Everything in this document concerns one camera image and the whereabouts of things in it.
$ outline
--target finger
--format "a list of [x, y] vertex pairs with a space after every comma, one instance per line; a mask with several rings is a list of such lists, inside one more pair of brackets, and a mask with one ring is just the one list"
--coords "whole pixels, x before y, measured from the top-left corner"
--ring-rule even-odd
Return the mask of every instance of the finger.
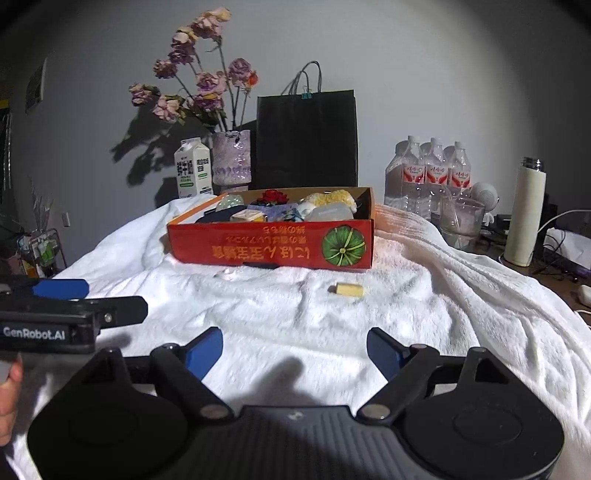
[[12, 363], [8, 376], [16, 383], [22, 382], [22, 356], [20, 353], [17, 355], [16, 360]]
[[8, 378], [0, 385], [0, 419], [16, 409], [20, 391], [21, 384], [15, 382], [12, 378]]
[[6, 415], [4, 417], [0, 417], [0, 437], [8, 437], [8, 439], [10, 439], [16, 419], [16, 412], [13, 412], [10, 415]]
[[5, 447], [6, 445], [8, 445], [8, 443], [10, 442], [10, 438], [12, 435], [5, 435], [5, 436], [0, 436], [0, 447]]

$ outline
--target purple vase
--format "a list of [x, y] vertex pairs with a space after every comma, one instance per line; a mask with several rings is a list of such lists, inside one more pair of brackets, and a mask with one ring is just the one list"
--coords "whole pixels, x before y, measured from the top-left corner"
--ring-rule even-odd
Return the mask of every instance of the purple vase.
[[251, 175], [251, 131], [213, 134], [213, 182], [222, 187], [246, 185]]

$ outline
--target open box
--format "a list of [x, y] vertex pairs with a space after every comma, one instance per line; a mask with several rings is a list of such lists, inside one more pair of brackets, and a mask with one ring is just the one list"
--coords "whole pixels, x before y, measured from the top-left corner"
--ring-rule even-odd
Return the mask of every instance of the open box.
[[[374, 195], [369, 187], [306, 187], [281, 189], [289, 202], [311, 193], [347, 190], [358, 200], [353, 220], [337, 222], [195, 223], [215, 209], [220, 195], [171, 220], [168, 238], [173, 255], [185, 263], [213, 265], [289, 266], [307, 268], [370, 268], [374, 255]], [[264, 190], [239, 192], [248, 205]]]

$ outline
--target glass cup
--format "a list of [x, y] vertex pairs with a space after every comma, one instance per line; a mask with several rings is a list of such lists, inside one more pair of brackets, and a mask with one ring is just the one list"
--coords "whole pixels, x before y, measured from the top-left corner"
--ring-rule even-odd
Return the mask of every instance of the glass cup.
[[446, 243], [458, 250], [469, 250], [482, 227], [484, 205], [470, 198], [441, 197], [439, 228]]

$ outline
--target round black disc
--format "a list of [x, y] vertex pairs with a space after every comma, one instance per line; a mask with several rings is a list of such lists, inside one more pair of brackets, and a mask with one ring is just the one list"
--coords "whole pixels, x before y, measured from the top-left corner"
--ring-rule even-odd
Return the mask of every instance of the round black disc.
[[182, 447], [187, 422], [169, 401], [116, 384], [81, 385], [56, 397], [27, 436], [43, 478], [145, 478]]
[[484, 382], [411, 406], [401, 431], [425, 468], [457, 480], [540, 478], [564, 443], [560, 423], [537, 397]]

